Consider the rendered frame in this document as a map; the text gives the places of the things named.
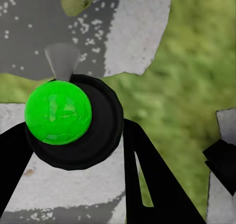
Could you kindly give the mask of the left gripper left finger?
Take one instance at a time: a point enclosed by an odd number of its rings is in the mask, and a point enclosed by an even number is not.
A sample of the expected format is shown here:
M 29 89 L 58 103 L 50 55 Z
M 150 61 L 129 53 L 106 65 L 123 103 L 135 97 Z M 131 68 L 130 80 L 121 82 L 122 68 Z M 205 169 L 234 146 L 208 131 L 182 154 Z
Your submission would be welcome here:
M 25 122 L 0 135 L 0 218 L 33 154 Z

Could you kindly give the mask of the insectifuge atomizer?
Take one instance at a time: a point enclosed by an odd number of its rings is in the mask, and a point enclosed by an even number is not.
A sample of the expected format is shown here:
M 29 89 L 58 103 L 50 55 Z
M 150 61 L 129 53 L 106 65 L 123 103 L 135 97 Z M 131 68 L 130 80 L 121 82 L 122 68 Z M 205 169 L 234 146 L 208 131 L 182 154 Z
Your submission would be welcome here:
M 45 53 L 55 80 L 35 89 L 26 102 L 29 146 L 52 167 L 87 169 L 109 158 L 119 146 L 122 105 L 102 80 L 73 74 L 81 57 L 79 49 L 55 44 Z

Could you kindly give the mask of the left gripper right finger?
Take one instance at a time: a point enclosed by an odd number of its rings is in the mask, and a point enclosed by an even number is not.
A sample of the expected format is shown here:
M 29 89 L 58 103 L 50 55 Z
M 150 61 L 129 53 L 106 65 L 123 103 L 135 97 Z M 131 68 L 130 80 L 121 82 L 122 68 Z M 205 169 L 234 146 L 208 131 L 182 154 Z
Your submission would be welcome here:
M 143 128 L 124 119 L 126 224 L 206 224 Z M 154 207 L 143 205 L 137 154 Z

